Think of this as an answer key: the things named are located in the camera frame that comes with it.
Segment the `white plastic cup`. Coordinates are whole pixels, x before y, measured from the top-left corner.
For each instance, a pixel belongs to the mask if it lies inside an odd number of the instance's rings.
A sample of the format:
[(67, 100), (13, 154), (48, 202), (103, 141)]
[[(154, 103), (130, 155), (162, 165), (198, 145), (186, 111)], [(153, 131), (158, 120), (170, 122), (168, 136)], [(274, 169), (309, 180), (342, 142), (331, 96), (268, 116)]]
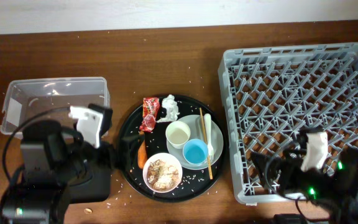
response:
[(167, 141), (176, 149), (182, 149), (186, 142), (190, 139), (190, 127), (182, 121), (174, 121), (170, 123), (165, 135)]

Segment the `blue plastic cup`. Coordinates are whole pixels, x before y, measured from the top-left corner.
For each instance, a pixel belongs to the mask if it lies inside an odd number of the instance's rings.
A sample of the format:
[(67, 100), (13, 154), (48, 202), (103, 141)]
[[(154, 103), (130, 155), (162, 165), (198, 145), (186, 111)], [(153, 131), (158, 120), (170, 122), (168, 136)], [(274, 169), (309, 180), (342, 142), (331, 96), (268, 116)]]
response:
[(183, 147), (183, 157), (192, 165), (199, 166), (208, 157), (208, 147), (200, 139), (191, 139)]

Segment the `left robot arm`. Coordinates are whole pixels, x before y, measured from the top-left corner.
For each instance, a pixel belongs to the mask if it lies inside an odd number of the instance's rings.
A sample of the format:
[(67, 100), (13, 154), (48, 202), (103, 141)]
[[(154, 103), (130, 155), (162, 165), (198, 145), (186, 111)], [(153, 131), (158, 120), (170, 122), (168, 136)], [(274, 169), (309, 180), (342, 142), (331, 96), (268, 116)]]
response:
[(0, 223), (63, 223), (69, 205), (106, 200), (117, 154), (101, 138), (112, 113), (96, 104), (66, 106), (20, 124), (24, 162), (6, 174)]

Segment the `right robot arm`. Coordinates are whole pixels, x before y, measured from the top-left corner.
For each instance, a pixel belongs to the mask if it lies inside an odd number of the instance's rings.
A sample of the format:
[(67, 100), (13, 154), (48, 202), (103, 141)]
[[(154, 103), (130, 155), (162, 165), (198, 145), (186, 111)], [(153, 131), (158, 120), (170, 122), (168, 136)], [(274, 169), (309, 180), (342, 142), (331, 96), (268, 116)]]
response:
[(358, 149), (340, 154), (333, 175), (317, 168), (302, 171), (304, 149), (286, 149), (283, 154), (250, 155), (265, 189), (295, 203), (304, 200), (325, 209), (332, 223), (358, 223)]

